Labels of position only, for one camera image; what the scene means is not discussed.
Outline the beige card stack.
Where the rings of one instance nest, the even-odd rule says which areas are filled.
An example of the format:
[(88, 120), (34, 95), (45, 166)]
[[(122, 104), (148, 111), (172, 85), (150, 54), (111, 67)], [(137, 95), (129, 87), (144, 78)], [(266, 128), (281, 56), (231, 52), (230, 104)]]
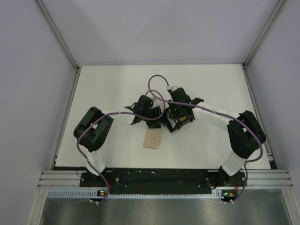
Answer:
[(161, 134), (162, 134), (162, 130), (159, 128), (147, 129), (143, 147), (157, 150), (161, 142)]

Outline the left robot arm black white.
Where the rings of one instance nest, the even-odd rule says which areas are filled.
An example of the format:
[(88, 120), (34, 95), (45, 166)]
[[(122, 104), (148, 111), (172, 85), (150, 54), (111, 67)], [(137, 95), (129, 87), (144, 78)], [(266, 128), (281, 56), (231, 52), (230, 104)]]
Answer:
[(74, 129), (73, 135), (77, 139), (76, 146), (87, 162), (87, 169), (91, 172), (90, 180), (96, 186), (106, 182), (103, 172), (105, 164), (93, 153), (99, 150), (114, 127), (121, 125), (134, 125), (141, 121), (158, 122), (165, 112), (165, 106), (154, 106), (154, 100), (141, 95), (132, 106), (122, 110), (100, 110), (91, 107)]

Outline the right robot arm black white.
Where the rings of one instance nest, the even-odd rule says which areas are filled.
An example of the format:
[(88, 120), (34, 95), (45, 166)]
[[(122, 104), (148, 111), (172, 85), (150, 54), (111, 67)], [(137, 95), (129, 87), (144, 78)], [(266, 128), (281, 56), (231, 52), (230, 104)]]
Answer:
[(211, 106), (201, 98), (191, 99), (182, 87), (168, 87), (167, 90), (171, 96), (168, 101), (170, 119), (178, 124), (182, 123), (182, 118), (205, 121), (229, 135), (232, 150), (217, 175), (211, 178), (213, 187), (231, 185), (236, 180), (236, 174), (251, 162), (250, 156), (256, 150), (260, 151), (257, 160), (262, 157), (266, 135), (251, 111), (235, 113)]

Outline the black card holder box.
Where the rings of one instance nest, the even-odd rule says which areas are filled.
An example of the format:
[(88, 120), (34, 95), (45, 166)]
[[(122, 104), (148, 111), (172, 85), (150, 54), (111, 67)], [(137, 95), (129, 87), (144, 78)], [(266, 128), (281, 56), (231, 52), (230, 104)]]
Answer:
[(170, 133), (180, 130), (184, 125), (193, 122), (195, 118), (193, 116), (181, 117), (179, 119), (172, 119), (170, 109), (167, 108), (164, 111), (162, 117), (162, 124), (166, 126)]

